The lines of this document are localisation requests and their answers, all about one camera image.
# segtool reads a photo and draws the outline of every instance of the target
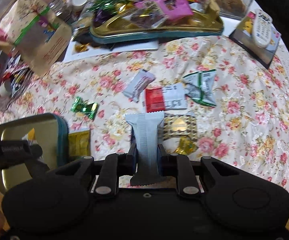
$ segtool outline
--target screw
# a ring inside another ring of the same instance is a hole
[[[106,194],[109,194],[111,192],[111,188],[109,188],[107,186],[97,187],[95,190],[100,195],[106,195]]]
[[[183,192],[188,194],[188,195],[194,195],[194,194],[197,194],[199,192],[199,189],[197,189],[196,187],[185,187],[183,189]]]

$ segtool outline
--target green foil candy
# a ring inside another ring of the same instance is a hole
[[[86,116],[89,117],[89,119],[94,119],[96,112],[97,112],[98,104],[97,103],[91,103],[86,104],[81,97],[76,97],[72,107],[72,112],[81,112],[84,113]]]

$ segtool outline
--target white and green snack packet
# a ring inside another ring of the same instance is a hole
[[[186,83],[185,93],[193,101],[204,106],[216,106],[212,93],[212,86],[216,70],[207,70],[190,73],[183,77]]]

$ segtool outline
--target metal tray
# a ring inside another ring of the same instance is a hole
[[[67,163],[68,128],[66,122],[54,114],[40,114],[0,125],[0,140],[20,140],[32,128],[43,150],[43,160],[50,169]],[[0,192],[31,179],[24,164],[0,171]]]
[[[133,41],[152,38],[184,38],[220,35],[223,31],[223,21],[215,11],[208,8],[206,14],[192,10],[193,16],[185,17],[175,25],[146,30],[123,19],[129,11],[118,14],[103,23],[98,28],[90,27],[92,39],[100,44],[121,41]]]

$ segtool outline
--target yellow cartoon character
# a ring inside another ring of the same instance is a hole
[[[252,23],[252,21],[250,20],[250,21],[245,22],[245,26],[243,27],[243,29],[244,29],[247,33],[249,33],[249,34],[251,35],[251,33],[252,33],[252,26],[253,26],[253,23]]]

